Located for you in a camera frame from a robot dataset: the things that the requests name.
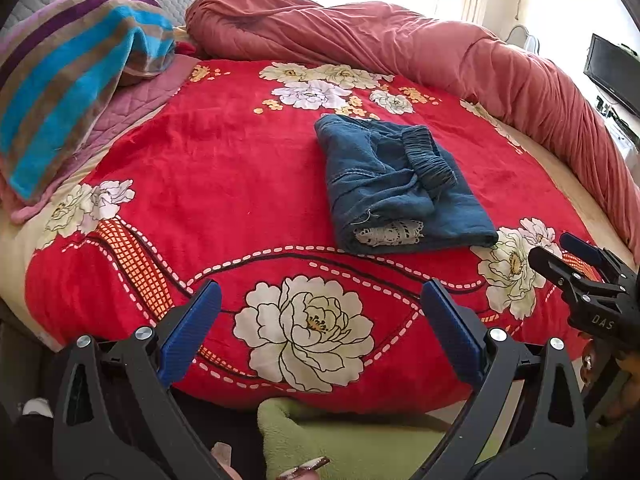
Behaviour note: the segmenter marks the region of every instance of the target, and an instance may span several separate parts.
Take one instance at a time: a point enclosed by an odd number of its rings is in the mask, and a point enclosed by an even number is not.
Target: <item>metal bolt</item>
[[[560,339],[559,337],[552,337],[551,341],[549,341],[549,344],[556,350],[562,350],[564,348],[564,341],[562,341],[562,339]]]
[[[88,335],[81,335],[78,340],[76,341],[76,345],[78,345],[78,348],[84,348],[85,346],[87,346],[89,343],[91,342],[91,336]]]
[[[154,331],[151,329],[151,327],[141,326],[139,329],[136,330],[136,339],[140,339],[140,341],[149,339],[152,336],[153,332]]]
[[[494,341],[506,341],[507,333],[501,328],[492,328],[489,330],[489,336]]]

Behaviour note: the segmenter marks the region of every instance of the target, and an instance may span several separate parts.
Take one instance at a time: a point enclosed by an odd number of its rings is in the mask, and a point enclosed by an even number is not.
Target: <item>folded denim jeans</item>
[[[340,248],[384,254],[497,242],[453,156],[426,126],[325,115],[315,128]]]

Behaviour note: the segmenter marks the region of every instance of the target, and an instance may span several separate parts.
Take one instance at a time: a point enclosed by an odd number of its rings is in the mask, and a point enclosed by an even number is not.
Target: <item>striped towel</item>
[[[57,0],[0,44],[0,173],[27,204],[81,147],[118,85],[163,72],[171,21],[155,0]]]

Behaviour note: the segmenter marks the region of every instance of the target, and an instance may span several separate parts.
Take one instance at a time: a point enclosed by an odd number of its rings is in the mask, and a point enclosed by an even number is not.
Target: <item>black screen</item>
[[[640,61],[596,34],[584,73],[640,117]]]

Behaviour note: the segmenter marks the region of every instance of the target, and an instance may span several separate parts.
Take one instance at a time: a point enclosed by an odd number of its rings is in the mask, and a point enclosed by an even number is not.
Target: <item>lace trim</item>
[[[380,227],[357,229],[353,235],[361,244],[370,247],[411,245],[420,242],[423,227],[418,220],[396,220]]]

